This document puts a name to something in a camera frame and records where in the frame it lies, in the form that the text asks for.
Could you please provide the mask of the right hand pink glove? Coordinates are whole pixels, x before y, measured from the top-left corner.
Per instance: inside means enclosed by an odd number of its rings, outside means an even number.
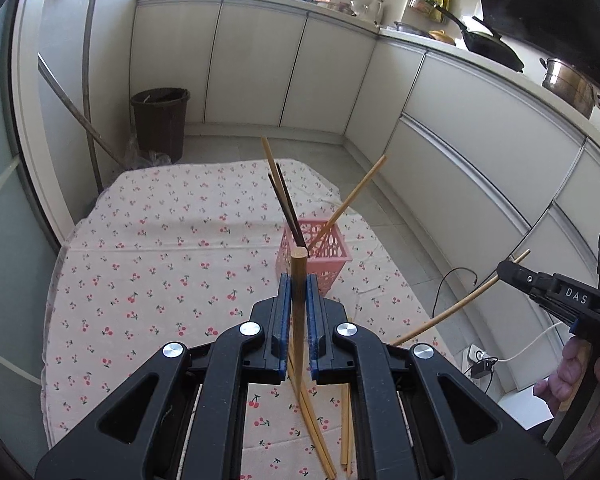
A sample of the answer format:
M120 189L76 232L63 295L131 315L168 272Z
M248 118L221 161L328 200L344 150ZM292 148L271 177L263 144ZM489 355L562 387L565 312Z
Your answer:
M562 360L556 370L533 387L533 395L542 399L553 415L556 415L558 408L572 396L574 387L584 374L578 354L585 346L585 340L572 337L562 349ZM600 357L595 363L594 372L600 382ZM577 466L584 463L599 440L600 406L582 432L579 442L562 465L566 477L569 477L577 469Z

